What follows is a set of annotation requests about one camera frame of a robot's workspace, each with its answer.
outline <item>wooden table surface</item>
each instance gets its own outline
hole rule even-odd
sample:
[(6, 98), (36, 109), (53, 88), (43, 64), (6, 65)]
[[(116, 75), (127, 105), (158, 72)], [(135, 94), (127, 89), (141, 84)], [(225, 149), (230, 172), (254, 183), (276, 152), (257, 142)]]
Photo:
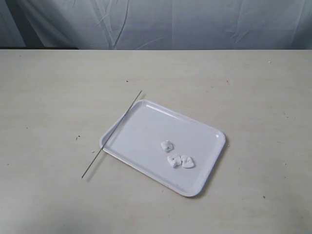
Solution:
[[(0, 233), (312, 233), (312, 51), (0, 50)], [(102, 153), (139, 90), (223, 131), (185, 198)]]

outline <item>thin wire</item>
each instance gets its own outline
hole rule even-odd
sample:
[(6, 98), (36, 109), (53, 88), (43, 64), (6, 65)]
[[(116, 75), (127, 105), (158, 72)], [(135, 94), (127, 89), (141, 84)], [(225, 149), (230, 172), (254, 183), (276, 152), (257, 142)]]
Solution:
[(119, 123), (114, 127), (114, 129), (112, 130), (112, 132), (109, 134), (108, 138), (106, 139), (106, 141), (103, 143), (102, 148), (99, 150), (99, 152), (97, 153), (97, 155), (95, 156), (95, 158), (92, 160), (92, 162), (90, 163), (90, 165), (88, 166), (87, 170), (83, 173), (82, 177), (84, 177), (84, 175), (87, 173), (87, 171), (89, 170), (89, 168), (91, 167), (91, 165), (94, 163), (94, 161), (96, 160), (96, 158), (98, 157), (99, 153), (101, 153), (101, 151), (104, 149), (105, 144), (108, 142), (108, 140), (111, 138), (111, 136), (114, 134), (115, 130), (117, 129), (117, 127), (120, 125), (120, 123), (123, 121), (123, 119), (125, 118), (125, 116), (128, 114), (128, 112), (130, 111), (131, 107), (133, 106), (133, 104), (135, 103), (135, 101), (137, 100), (138, 96), (140, 96), (140, 94), (142, 93), (142, 90), (139, 92), (139, 94), (137, 95), (136, 99), (132, 102), (131, 106), (129, 107), (129, 109), (126, 111), (126, 113), (122, 116), (121, 120), (119, 121)]

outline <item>plastic tray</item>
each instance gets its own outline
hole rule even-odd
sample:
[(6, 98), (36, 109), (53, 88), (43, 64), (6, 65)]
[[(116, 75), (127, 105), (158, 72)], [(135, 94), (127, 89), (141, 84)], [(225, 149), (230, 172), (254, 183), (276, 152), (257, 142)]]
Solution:
[[(100, 147), (114, 126), (102, 136)], [(165, 140), (175, 146), (169, 153), (160, 146)], [(139, 100), (103, 150), (175, 192), (195, 196), (202, 190), (224, 144), (225, 136), (218, 129), (151, 101)], [(167, 156), (173, 154), (191, 156), (195, 167), (172, 168)]]

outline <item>tray rim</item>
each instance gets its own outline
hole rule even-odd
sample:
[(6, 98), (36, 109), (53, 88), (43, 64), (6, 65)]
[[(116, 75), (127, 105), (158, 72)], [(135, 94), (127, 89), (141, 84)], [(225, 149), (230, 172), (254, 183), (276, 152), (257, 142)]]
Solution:
[[(120, 158), (117, 154), (115, 154), (114, 152), (110, 151), (109, 149), (107, 149), (107, 148), (105, 148), (105, 147), (103, 148), (103, 151), (106, 152), (106, 153), (108, 153), (108, 154), (110, 154), (110, 155), (113, 156), (114, 158), (116, 158), (116, 159), (122, 161), (123, 163), (127, 164), (128, 166), (134, 168), (135, 170), (137, 170), (137, 171), (143, 173), (144, 175), (148, 176), (149, 178), (151, 178), (151, 179), (157, 181), (158, 183), (160, 183), (160, 184), (166, 186), (167, 188), (170, 188), (171, 190), (175, 191), (176, 193), (178, 193), (178, 194), (180, 194), (180, 195), (182, 195), (182, 196), (186, 196), (186, 197), (196, 196), (197, 194), (199, 194), (199, 193), (201, 192), (201, 190), (203, 189), (204, 185), (206, 184), (206, 182), (207, 182), (207, 180), (208, 180), (208, 178), (209, 178), (209, 175), (211, 174), (211, 171), (213, 170), (213, 168), (214, 168), (214, 166), (215, 166), (215, 163), (217, 162), (217, 160), (218, 160), (218, 158), (219, 158), (219, 156), (220, 156), (220, 154), (221, 154), (221, 152), (222, 152), (222, 149), (224, 148), (224, 145), (225, 145), (225, 142), (226, 142), (226, 137), (225, 137), (224, 133), (221, 132), (219, 129), (215, 128), (215, 127), (212, 127), (212, 126), (210, 126), (210, 125), (208, 125), (208, 124), (202, 123), (202, 122), (200, 122), (200, 121), (198, 121), (198, 120), (196, 120), (196, 119), (193, 119), (193, 118), (190, 118), (190, 117), (188, 117), (188, 116), (185, 116), (185, 115), (183, 115), (183, 114), (181, 114), (181, 113), (179, 113), (179, 112), (176, 112), (176, 111), (173, 111), (173, 110), (171, 110), (171, 109), (168, 109), (167, 107), (164, 107), (164, 106), (162, 106), (162, 105), (159, 105), (159, 104), (157, 104), (157, 103), (155, 103), (155, 102), (152, 102), (152, 101), (150, 101), (150, 100), (147, 100), (147, 99), (140, 99), (140, 100), (136, 101), (136, 102), (133, 104), (133, 106), (131, 107), (131, 109), (132, 109), (133, 107), (135, 107), (135, 106), (136, 106), (138, 103), (140, 103), (140, 102), (148, 102), (148, 103), (150, 103), (150, 104), (152, 104), (152, 105), (155, 105), (155, 106), (157, 106), (157, 107), (160, 107), (160, 108), (162, 108), (162, 109), (165, 109), (166, 111), (169, 111), (169, 112), (171, 112), (171, 113), (173, 113), (173, 114), (179, 115), (179, 116), (181, 116), (181, 117), (183, 117), (183, 118), (189, 119), (189, 120), (194, 121), (194, 122), (196, 122), (196, 123), (200, 123), (200, 124), (207, 125), (207, 126), (209, 126), (210, 128), (213, 128), (213, 129), (215, 129), (216, 131), (218, 131), (218, 133), (220, 134), (220, 138), (223, 140), (223, 142), (222, 142), (222, 144), (221, 144), (222, 147), (220, 147), (220, 150), (219, 150), (218, 154), (215, 154), (216, 156), (215, 156), (215, 158), (214, 158), (214, 162), (211, 164), (210, 168), (207, 170), (207, 173), (206, 173), (205, 176), (203, 177), (203, 180), (202, 180), (202, 183), (200, 184), (200, 186), (197, 186), (195, 189), (191, 190), (190, 192), (186, 192), (186, 191), (184, 191), (184, 190), (181, 190), (178, 186), (172, 186), (172, 185), (170, 185), (170, 184), (167, 184), (165, 181), (161, 180), (160, 177), (153, 176), (152, 174), (150, 174), (148, 171), (144, 170), (143, 168), (140, 168), (140, 167), (137, 167), (137, 166), (135, 166), (135, 165), (132, 165), (130, 162), (128, 162), (128, 161), (126, 161), (126, 160), (123, 160), (123, 159)], [(120, 120), (122, 119), (122, 116), (110, 127), (109, 130), (107, 130), (107, 131), (104, 133), (104, 135), (101, 136), (101, 138), (99, 139), (99, 146), (100, 146), (100, 148), (102, 148), (102, 146), (103, 146), (103, 140), (104, 140), (104, 138), (105, 138), (106, 136), (108, 136), (108, 134), (113, 130), (113, 128), (120, 122)]]

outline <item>white fabric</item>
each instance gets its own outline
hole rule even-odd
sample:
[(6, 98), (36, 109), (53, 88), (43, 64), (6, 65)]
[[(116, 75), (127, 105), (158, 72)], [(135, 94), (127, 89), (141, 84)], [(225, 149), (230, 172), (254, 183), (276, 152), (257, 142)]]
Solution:
[(19, 0), (45, 46), (312, 48), (312, 0)]

